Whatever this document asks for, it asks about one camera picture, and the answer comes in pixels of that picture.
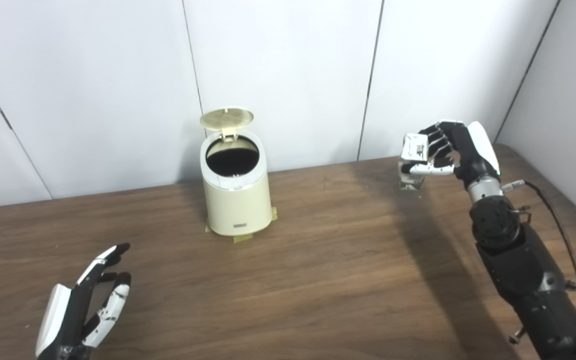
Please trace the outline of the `white and black left hand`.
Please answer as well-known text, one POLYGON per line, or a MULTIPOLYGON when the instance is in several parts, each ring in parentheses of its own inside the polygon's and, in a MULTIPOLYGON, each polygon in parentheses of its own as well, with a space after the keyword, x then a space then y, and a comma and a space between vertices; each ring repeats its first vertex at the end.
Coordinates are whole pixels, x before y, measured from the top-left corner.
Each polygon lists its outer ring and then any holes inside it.
POLYGON ((89 360, 121 317, 131 291, 130 272, 109 272, 130 250, 120 243, 96 256, 73 287, 56 284, 39 328, 34 355, 37 360, 89 360), (112 289, 90 318, 94 289, 103 283, 112 289))

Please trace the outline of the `white and black right hand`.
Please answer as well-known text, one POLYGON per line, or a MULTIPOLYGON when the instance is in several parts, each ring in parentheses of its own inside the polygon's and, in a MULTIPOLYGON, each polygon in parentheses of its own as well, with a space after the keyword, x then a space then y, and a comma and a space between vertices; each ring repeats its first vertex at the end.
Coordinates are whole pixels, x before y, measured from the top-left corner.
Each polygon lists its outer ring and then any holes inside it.
POLYGON ((499 179, 499 162, 478 121, 441 120, 403 137, 398 175, 403 189, 421 187, 426 176, 453 174, 468 187, 482 177, 499 179))

